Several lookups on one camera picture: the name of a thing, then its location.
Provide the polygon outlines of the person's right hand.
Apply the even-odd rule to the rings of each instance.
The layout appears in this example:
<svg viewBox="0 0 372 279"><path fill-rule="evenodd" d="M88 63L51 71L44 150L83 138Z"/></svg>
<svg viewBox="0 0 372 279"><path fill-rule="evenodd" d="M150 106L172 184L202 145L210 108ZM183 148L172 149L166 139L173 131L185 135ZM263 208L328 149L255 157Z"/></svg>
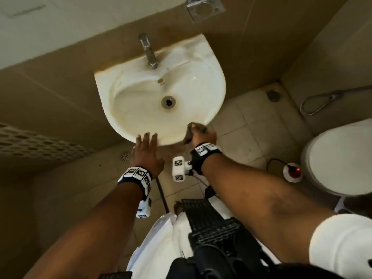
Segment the person's right hand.
<svg viewBox="0 0 372 279"><path fill-rule="evenodd" d="M215 131L209 131L207 134L195 133L192 139L192 145L196 148L199 144L212 143L216 144L217 133Z"/></svg>

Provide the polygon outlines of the person's left hand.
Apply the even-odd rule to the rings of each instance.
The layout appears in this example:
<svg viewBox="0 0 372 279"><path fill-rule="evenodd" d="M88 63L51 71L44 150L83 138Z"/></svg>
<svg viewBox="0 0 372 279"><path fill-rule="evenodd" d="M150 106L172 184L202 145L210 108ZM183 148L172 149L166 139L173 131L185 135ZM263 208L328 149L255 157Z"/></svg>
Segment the person's left hand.
<svg viewBox="0 0 372 279"><path fill-rule="evenodd" d="M141 135L136 138L135 146L131 152L130 165L131 167L143 167L147 169L152 174L152 179L159 176L160 173L157 172L157 133L154 133L150 137L150 143L148 149L142 149L142 139Z"/></svg>

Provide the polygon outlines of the grey scrub pad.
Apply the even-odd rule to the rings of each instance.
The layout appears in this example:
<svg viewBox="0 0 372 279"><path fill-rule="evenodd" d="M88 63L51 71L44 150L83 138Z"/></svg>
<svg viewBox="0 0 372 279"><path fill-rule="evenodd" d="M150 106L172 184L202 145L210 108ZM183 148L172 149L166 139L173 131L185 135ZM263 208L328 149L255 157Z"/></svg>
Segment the grey scrub pad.
<svg viewBox="0 0 372 279"><path fill-rule="evenodd" d="M191 123L189 123L189 124L187 125L187 130L186 130L186 134L185 134L185 136L184 136L184 139L182 140L182 144L183 144L183 145L187 145L187 144L189 144L189 143L192 142L193 136L190 135L189 128L190 128L190 126L193 126L193 125L194 125L194 126L205 126L205 125L203 125L203 124L201 124L201 123L196 123L196 122L191 122Z"/></svg>

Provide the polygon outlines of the person's right forearm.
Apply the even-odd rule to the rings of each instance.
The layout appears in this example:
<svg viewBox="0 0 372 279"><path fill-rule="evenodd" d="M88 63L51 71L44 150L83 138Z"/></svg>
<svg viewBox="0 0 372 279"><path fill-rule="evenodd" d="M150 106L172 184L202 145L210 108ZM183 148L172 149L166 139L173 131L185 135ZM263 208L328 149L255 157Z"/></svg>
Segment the person's right forearm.
<svg viewBox="0 0 372 279"><path fill-rule="evenodd" d="M281 262L310 263L312 235L334 211L283 179L222 154L207 157L202 173L232 214Z"/></svg>

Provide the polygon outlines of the person's left forearm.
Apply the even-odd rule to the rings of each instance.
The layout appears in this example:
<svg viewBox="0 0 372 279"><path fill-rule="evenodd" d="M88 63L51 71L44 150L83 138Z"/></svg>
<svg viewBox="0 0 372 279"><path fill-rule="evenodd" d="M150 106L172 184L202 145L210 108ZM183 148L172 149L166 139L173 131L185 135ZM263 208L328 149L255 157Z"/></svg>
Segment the person's left forearm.
<svg viewBox="0 0 372 279"><path fill-rule="evenodd" d="M117 271L141 200L137 184L119 184L60 237L24 279L98 279Z"/></svg>

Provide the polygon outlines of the right marker wristband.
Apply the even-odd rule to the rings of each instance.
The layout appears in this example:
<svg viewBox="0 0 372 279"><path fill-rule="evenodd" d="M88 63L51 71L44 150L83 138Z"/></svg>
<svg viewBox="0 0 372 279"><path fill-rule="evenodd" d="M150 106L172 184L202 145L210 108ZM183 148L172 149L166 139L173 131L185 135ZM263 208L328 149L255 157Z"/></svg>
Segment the right marker wristband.
<svg viewBox="0 0 372 279"><path fill-rule="evenodd" d="M196 171L198 175L203 176L202 165L206 159L213 154L222 154L222 152L215 144L204 142L194 148L190 154L193 170Z"/></svg>

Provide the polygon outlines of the marker wristband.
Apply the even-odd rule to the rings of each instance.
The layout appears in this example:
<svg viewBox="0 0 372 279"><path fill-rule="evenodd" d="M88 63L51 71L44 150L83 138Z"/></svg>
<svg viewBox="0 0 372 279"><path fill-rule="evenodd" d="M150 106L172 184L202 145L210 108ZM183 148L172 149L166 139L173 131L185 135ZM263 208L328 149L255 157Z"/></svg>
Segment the marker wristband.
<svg viewBox="0 0 372 279"><path fill-rule="evenodd" d="M143 167L130 167L118 179L118 184L132 182L142 190L142 201L146 201L151 192L152 174Z"/></svg>
<svg viewBox="0 0 372 279"><path fill-rule="evenodd" d="M198 175L203 176L202 165L206 159L213 154L222 154L222 152L215 144L204 142L194 148L190 154L193 170L196 171Z"/></svg>

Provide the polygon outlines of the left marker wristband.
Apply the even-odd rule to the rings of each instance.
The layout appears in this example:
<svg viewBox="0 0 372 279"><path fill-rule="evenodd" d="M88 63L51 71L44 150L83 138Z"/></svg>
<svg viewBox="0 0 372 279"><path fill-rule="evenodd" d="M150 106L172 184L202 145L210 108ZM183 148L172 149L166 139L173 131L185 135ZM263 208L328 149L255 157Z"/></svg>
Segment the left marker wristband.
<svg viewBox="0 0 372 279"><path fill-rule="evenodd" d="M143 167L130 167L118 179L118 184L132 182L142 190L142 201L146 201L151 192L152 174Z"/></svg>

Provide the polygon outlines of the dark basin waste pipe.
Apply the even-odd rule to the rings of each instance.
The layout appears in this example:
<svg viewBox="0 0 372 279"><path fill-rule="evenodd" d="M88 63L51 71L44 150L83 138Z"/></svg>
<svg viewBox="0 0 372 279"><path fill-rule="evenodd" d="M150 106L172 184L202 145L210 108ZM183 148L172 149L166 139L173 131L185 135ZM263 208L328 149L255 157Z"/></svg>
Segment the dark basin waste pipe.
<svg viewBox="0 0 372 279"><path fill-rule="evenodd" d="M163 203L163 205L164 205L165 212L166 212L166 213L169 213L170 210L169 210L169 207L168 207L167 201L166 201L166 199L165 199L165 195L164 195L164 192L163 192L163 189L162 189L162 186L161 186L161 183L160 183L159 178L157 177L157 178L155 179L155 181L156 181L156 184L157 184L157 187L158 187L158 190L159 190L160 196L161 196L162 203Z"/></svg>

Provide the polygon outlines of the white ceramic washbasin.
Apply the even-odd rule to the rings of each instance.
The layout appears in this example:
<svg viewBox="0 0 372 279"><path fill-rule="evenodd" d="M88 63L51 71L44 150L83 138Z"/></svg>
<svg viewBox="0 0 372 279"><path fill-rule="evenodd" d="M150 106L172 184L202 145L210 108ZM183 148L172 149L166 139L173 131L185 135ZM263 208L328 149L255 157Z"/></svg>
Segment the white ceramic washbasin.
<svg viewBox="0 0 372 279"><path fill-rule="evenodd" d="M111 127L135 142L139 134L158 134L160 145L181 142L191 122L209 124L222 107L226 80L204 34L155 52L152 70L146 55L94 73L101 104ZM161 100L176 104L164 109Z"/></svg>

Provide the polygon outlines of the chrome basin tap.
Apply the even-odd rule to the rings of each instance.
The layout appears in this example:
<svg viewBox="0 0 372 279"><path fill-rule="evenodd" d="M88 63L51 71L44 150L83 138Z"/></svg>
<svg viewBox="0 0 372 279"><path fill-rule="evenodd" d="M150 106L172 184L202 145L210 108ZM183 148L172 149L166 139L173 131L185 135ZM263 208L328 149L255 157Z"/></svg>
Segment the chrome basin tap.
<svg viewBox="0 0 372 279"><path fill-rule="evenodd" d="M152 49L147 33L139 34L138 39L142 44L143 50L148 61L148 65L151 67L152 70L157 69L159 62L155 56L155 52Z"/></svg>

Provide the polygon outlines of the black chest harness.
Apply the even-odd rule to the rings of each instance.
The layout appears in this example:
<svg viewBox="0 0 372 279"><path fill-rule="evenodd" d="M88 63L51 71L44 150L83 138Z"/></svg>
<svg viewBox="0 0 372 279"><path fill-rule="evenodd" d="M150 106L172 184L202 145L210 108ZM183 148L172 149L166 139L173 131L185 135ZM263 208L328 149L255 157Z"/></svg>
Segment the black chest harness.
<svg viewBox="0 0 372 279"><path fill-rule="evenodd" d="M175 259L165 279L277 279L280 268L240 221L224 219L206 199L181 204L193 255Z"/></svg>

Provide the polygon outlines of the red and white round device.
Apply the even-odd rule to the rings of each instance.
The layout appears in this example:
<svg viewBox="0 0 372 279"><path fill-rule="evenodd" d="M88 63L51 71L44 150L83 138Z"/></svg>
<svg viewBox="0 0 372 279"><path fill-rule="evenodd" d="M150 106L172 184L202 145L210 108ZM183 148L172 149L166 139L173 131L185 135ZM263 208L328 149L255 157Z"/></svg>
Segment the red and white round device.
<svg viewBox="0 0 372 279"><path fill-rule="evenodd" d="M298 163L287 163L283 168L283 177L290 183L299 183L303 180L303 173Z"/></svg>

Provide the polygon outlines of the perforated beige panel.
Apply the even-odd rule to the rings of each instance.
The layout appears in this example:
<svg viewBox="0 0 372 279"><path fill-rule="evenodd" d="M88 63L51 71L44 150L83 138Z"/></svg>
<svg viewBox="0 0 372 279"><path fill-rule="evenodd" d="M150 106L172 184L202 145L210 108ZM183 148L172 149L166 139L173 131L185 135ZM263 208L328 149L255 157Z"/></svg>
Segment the perforated beige panel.
<svg viewBox="0 0 372 279"><path fill-rule="evenodd" d="M94 152L94 149L0 122L0 156L69 162Z"/></svg>

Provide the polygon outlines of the white toilet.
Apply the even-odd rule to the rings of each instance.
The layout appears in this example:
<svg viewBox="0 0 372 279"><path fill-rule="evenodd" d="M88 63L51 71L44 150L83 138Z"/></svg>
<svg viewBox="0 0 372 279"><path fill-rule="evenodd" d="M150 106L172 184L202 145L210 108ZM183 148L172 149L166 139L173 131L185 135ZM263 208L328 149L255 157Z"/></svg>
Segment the white toilet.
<svg viewBox="0 0 372 279"><path fill-rule="evenodd" d="M301 153L301 168L313 185L333 195L372 193L372 118L310 140Z"/></svg>

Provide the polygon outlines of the white shirt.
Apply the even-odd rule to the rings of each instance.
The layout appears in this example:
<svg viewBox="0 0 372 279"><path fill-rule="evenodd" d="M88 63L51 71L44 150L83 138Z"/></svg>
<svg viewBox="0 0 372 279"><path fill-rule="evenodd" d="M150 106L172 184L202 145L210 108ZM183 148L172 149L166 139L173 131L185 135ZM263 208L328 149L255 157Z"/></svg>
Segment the white shirt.
<svg viewBox="0 0 372 279"><path fill-rule="evenodd" d="M236 218L219 196L208 201L224 219ZM187 239L190 232L185 212L162 216L131 256L128 279L165 279L175 259L193 255ZM254 238L280 268L277 279L372 279L368 263L372 259L372 220L367 217L335 213L324 220L310 241L310 263L281 262Z"/></svg>

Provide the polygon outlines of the chrome wall holder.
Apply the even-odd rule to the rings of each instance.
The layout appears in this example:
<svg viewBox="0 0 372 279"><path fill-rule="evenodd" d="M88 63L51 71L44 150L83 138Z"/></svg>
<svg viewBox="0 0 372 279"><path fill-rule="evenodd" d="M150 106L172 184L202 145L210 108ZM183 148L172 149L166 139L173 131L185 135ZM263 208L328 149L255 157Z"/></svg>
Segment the chrome wall holder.
<svg viewBox="0 0 372 279"><path fill-rule="evenodd" d="M186 0L186 9L193 22L201 22L226 11L221 0Z"/></svg>

